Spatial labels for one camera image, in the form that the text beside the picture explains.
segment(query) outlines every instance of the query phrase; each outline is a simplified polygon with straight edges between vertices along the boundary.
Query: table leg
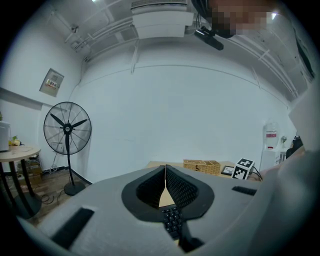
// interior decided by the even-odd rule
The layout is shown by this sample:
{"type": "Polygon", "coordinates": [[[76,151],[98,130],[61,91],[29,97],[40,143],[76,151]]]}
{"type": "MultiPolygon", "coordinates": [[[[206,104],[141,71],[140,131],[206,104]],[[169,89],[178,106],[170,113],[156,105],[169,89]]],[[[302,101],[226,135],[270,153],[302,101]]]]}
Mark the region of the table leg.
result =
{"type": "Polygon", "coordinates": [[[18,177],[17,177],[17,174],[16,174],[16,168],[15,168],[15,163],[14,162],[9,162],[9,166],[10,166],[10,171],[11,171],[11,174],[12,174],[12,179],[13,179],[13,182],[14,182],[14,186],[16,188],[16,191],[18,192],[18,195],[21,199],[21,202],[23,204],[23,206],[25,207],[25,209],[27,210],[28,214],[30,216],[33,216],[35,215],[35,213],[32,211],[30,205],[28,204],[28,201],[25,197],[25,194],[23,193],[21,187],[20,187],[20,183],[19,183],[19,180],[18,180],[18,177]]]}
{"type": "Polygon", "coordinates": [[[15,201],[14,197],[11,194],[11,191],[10,191],[10,188],[8,186],[8,183],[7,183],[7,180],[6,180],[6,175],[4,173],[4,169],[2,167],[2,163],[1,162],[0,162],[0,175],[1,175],[1,179],[2,179],[2,182],[3,182],[4,188],[6,190],[6,193],[8,194],[12,205],[15,206],[16,205],[16,201],[15,201]]]}
{"type": "Polygon", "coordinates": [[[35,193],[31,187],[31,184],[30,184],[30,180],[29,180],[29,176],[28,176],[28,172],[27,172],[27,167],[26,167],[26,161],[24,159],[21,160],[21,167],[22,167],[22,172],[23,172],[25,184],[28,187],[30,196],[34,197],[35,193]]]}

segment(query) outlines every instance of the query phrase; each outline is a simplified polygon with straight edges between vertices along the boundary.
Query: electrical panel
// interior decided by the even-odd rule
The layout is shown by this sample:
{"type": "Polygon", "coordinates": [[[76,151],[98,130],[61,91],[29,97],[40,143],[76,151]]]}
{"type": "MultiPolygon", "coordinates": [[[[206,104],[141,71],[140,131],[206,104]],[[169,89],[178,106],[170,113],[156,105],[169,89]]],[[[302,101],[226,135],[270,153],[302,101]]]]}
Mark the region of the electrical panel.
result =
{"type": "Polygon", "coordinates": [[[63,79],[64,76],[62,74],[50,68],[42,82],[39,91],[50,96],[56,97],[63,79]]]}

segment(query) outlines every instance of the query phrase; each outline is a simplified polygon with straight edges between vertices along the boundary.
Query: round table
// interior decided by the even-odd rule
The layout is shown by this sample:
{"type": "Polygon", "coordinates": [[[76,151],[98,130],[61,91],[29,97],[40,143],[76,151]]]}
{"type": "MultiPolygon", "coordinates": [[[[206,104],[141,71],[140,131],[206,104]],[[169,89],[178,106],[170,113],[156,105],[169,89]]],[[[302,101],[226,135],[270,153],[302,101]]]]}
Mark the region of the round table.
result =
{"type": "Polygon", "coordinates": [[[40,152],[40,148],[34,145],[20,145],[10,146],[8,151],[0,152],[0,175],[4,185],[4,188],[12,202],[12,206],[16,211],[16,214],[28,219],[34,216],[41,208],[41,198],[34,193],[27,168],[25,159],[32,157],[40,152]],[[25,184],[29,192],[23,192],[17,177],[14,161],[21,161],[22,173],[24,176],[25,184]],[[10,188],[7,184],[6,175],[3,170],[2,163],[9,162],[10,172],[12,175],[13,183],[18,192],[18,195],[14,198],[11,194],[10,188]]]}

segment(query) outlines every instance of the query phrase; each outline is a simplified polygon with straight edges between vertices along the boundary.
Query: fan base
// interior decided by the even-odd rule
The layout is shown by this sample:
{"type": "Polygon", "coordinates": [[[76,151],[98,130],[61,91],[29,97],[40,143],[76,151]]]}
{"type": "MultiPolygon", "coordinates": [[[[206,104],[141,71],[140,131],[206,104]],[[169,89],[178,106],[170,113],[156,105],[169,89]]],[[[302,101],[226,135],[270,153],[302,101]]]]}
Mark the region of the fan base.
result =
{"type": "Polygon", "coordinates": [[[75,181],[74,185],[72,185],[72,183],[68,183],[67,185],[65,185],[64,192],[69,196],[74,196],[85,188],[86,186],[83,183],[75,181]]]}

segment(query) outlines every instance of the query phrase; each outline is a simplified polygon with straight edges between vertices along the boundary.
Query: white wall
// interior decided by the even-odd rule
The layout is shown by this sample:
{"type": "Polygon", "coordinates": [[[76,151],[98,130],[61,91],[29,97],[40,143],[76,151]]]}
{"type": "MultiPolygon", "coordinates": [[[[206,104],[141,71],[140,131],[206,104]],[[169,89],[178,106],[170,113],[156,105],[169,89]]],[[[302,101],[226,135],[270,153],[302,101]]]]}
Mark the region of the white wall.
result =
{"type": "Polygon", "coordinates": [[[260,165],[263,125],[279,123],[288,143],[296,130],[281,82],[249,53],[225,44],[216,51],[194,38],[144,40],[93,60],[72,100],[92,123],[90,145],[74,155],[87,180],[122,175],[151,160],[237,161],[260,165]],[[261,88],[251,67],[258,73],[261,88]]]}
{"type": "MultiPolygon", "coordinates": [[[[0,88],[0,111],[3,121],[10,124],[11,136],[17,136],[23,144],[38,142],[39,117],[42,104],[0,88]]],[[[5,172],[9,164],[3,163],[5,172]]]]}
{"type": "MultiPolygon", "coordinates": [[[[64,44],[64,38],[50,23],[46,24],[46,21],[47,19],[38,13],[24,26],[6,56],[0,76],[1,88],[21,95],[30,102],[36,101],[40,106],[44,104],[37,109],[37,115],[31,114],[30,110],[17,100],[15,108],[8,104],[3,105],[6,116],[14,116],[13,120],[9,121],[13,134],[17,131],[23,142],[41,147],[40,157],[44,169],[51,167],[55,156],[44,138],[44,117],[52,106],[68,100],[80,80],[82,65],[82,57],[64,44]],[[56,97],[39,91],[50,68],[64,75],[56,97]]],[[[65,156],[60,159],[58,157],[58,166],[65,166],[66,163],[65,156]]]]}

